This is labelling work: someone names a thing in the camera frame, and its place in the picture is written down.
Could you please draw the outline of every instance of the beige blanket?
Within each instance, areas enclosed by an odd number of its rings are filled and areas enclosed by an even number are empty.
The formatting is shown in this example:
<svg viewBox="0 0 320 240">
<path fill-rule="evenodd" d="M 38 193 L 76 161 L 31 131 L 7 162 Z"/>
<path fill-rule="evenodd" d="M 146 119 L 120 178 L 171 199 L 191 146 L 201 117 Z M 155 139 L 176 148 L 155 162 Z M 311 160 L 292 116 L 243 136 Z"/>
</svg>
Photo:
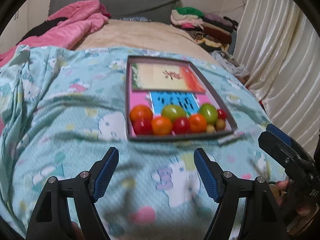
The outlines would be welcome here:
<svg viewBox="0 0 320 240">
<path fill-rule="evenodd" d="M 126 46 L 177 53 L 219 66 L 213 57 L 184 31 L 163 23 L 109 20 L 101 30 L 81 40 L 75 50 Z"/>
</svg>

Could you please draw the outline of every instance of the orange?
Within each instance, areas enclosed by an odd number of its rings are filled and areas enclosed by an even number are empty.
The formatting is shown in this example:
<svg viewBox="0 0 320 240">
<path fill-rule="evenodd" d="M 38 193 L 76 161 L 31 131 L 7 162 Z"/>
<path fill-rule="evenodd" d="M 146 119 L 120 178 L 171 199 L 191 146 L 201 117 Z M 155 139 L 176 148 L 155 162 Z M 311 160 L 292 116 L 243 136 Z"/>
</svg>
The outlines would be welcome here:
<svg viewBox="0 0 320 240">
<path fill-rule="evenodd" d="M 153 117 L 153 112 L 151 109 L 144 105 L 137 105 L 134 108 L 132 108 L 130 112 L 130 121 L 134 123 L 138 119 L 144 119 L 151 121 Z"/>
<path fill-rule="evenodd" d="M 207 120 L 201 114 L 193 114 L 189 118 L 191 133 L 202 133 L 207 131 Z"/>
<path fill-rule="evenodd" d="M 151 122 L 154 135 L 171 135 L 172 134 L 172 122 L 169 118 L 160 116 L 152 120 Z"/>
</svg>

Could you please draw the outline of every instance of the white curtain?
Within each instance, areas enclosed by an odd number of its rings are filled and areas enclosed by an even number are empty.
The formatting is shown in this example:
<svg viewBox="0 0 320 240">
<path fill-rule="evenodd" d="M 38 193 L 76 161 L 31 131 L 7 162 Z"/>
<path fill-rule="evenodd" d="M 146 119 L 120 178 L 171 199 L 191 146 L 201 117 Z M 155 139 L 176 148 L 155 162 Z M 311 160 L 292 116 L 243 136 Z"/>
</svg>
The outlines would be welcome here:
<svg viewBox="0 0 320 240">
<path fill-rule="evenodd" d="M 293 0 L 248 0 L 235 58 L 271 121 L 313 156 L 320 127 L 320 38 Z"/>
</svg>

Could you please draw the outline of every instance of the bed headboard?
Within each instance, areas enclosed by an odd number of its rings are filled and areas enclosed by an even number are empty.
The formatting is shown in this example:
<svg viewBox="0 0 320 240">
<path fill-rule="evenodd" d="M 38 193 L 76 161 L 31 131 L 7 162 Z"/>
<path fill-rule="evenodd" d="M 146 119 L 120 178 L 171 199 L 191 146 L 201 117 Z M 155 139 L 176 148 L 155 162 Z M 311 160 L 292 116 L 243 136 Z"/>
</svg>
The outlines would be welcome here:
<svg viewBox="0 0 320 240">
<path fill-rule="evenodd" d="M 49 15 L 79 0 L 51 0 Z M 144 16 L 153 22 L 170 24 L 171 10 L 180 0 L 100 0 L 112 14 L 112 19 Z"/>
</svg>

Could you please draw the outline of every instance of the metal screw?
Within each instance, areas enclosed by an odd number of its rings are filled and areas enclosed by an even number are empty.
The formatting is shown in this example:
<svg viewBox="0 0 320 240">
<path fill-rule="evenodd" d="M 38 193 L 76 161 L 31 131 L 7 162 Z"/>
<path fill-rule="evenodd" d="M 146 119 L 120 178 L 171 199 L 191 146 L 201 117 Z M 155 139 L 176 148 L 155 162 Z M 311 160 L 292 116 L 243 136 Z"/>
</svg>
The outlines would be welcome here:
<svg viewBox="0 0 320 240">
<path fill-rule="evenodd" d="M 89 176 L 89 172 L 87 172 L 87 171 L 83 171 L 83 172 L 80 173 L 80 177 L 81 178 L 86 178 L 88 176 Z"/>
<path fill-rule="evenodd" d="M 232 177 L 232 173 L 230 171 L 225 171 L 223 173 L 223 176 L 225 176 L 226 178 L 231 178 Z"/>
<path fill-rule="evenodd" d="M 54 183 L 56 181 L 56 178 L 55 177 L 51 177 L 48 179 L 48 182 L 49 183 Z"/>
<path fill-rule="evenodd" d="M 260 183 L 264 183 L 266 180 L 263 177 L 257 177 L 257 181 Z"/>
</svg>

